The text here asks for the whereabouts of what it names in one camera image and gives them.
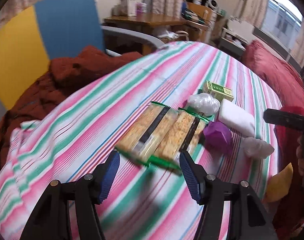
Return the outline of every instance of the blue panel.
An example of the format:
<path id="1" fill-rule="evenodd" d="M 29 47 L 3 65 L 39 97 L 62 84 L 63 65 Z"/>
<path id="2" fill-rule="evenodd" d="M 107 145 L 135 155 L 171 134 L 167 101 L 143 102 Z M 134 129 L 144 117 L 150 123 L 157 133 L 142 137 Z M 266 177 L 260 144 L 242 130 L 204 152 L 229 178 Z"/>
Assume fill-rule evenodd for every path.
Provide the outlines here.
<path id="1" fill-rule="evenodd" d="M 95 0 L 42 0 L 34 6 L 50 59 L 76 57 L 87 45 L 105 51 Z"/>

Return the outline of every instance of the red fabric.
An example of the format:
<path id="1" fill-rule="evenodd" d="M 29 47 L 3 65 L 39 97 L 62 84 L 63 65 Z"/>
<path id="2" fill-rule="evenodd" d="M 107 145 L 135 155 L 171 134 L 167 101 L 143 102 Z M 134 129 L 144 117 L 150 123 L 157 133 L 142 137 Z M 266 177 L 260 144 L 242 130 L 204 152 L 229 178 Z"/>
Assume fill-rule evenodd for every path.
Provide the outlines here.
<path id="1" fill-rule="evenodd" d="M 273 56 L 257 40 L 246 47 L 242 62 L 274 90 L 282 106 L 304 109 L 303 82 L 291 65 Z"/>
<path id="2" fill-rule="evenodd" d="M 142 55 L 138 52 L 110 57 L 93 46 L 87 46 L 78 57 L 53 59 L 48 72 L 38 78 L 2 117 L 0 170 L 6 162 L 11 133 L 20 127 L 21 122 L 42 120 L 69 95 L 140 57 Z"/>
<path id="3" fill-rule="evenodd" d="M 281 111 L 304 115 L 304 109 L 297 106 L 285 106 Z M 280 148 L 280 166 L 283 170 L 292 163 L 293 178 L 288 195 L 282 198 L 273 218 L 273 226 L 280 240 L 287 239 L 289 235 L 304 222 L 304 193 L 302 190 L 302 176 L 299 174 L 296 149 L 301 132 L 280 125 L 275 126 L 276 137 Z"/>

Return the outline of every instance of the striped tablecloth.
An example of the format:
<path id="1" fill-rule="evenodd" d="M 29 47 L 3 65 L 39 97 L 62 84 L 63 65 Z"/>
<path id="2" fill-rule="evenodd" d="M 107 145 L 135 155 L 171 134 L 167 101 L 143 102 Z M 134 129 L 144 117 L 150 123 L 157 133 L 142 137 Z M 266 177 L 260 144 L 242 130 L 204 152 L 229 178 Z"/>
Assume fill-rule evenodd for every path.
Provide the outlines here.
<path id="1" fill-rule="evenodd" d="M 255 117 L 256 137 L 276 150 L 267 159 L 244 156 L 242 137 L 232 131 L 233 153 L 222 156 L 198 145 L 193 159 L 224 181 L 246 179 L 260 197 L 277 173 L 274 126 L 263 122 L 266 108 L 279 109 L 273 90 L 234 58 L 198 42 L 179 41 L 127 64 L 77 91 L 41 122 L 23 123 L 12 133 L 8 161 L 0 172 L 0 232 L 19 239 L 42 192 L 53 179 L 77 180 L 106 160 L 116 142 L 150 101 L 185 106 L 205 80 L 229 87 L 234 103 Z M 78 238 L 75 206 L 71 228 Z M 108 198 L 97 206 L 107 240 L 192 239 L 202 206 L 191 199 L 183 176 L 151 165 L 137 167 L 121 157 Z M 220 239 L 228 227 L 224 207 Z"/>

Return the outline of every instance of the human hand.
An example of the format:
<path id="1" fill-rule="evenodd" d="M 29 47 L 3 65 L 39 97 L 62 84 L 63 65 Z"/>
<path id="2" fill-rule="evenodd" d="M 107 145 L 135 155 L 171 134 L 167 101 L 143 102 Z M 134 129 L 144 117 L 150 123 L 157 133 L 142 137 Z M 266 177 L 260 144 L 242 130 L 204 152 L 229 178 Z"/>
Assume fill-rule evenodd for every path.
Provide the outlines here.
<path id="1" fill-rule="evenodd" d="M 302 144 L 301 144 L 301 137 L 298 138 L 298 143 L 300 144 L 299 147 L 296 149 L 296 156 L 298 158 L 298 166 L 299 166 L 299 173 L 301 176 L 304 176 L 304 158 L 302 154 Z"/>

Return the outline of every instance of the sky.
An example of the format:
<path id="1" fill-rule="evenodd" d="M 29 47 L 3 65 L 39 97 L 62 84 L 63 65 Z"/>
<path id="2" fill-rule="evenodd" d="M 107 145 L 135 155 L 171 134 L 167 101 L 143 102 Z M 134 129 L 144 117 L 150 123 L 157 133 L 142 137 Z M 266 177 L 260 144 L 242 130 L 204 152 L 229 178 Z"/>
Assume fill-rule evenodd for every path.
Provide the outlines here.
<path id="1" fill-rule="evenodd" d="M 286 8 L 288 8 L 300 21 L 302 21 L 302 14 L 299 9 L 290 0 L 275 0 L 278 3 L 282 3 Z"/>

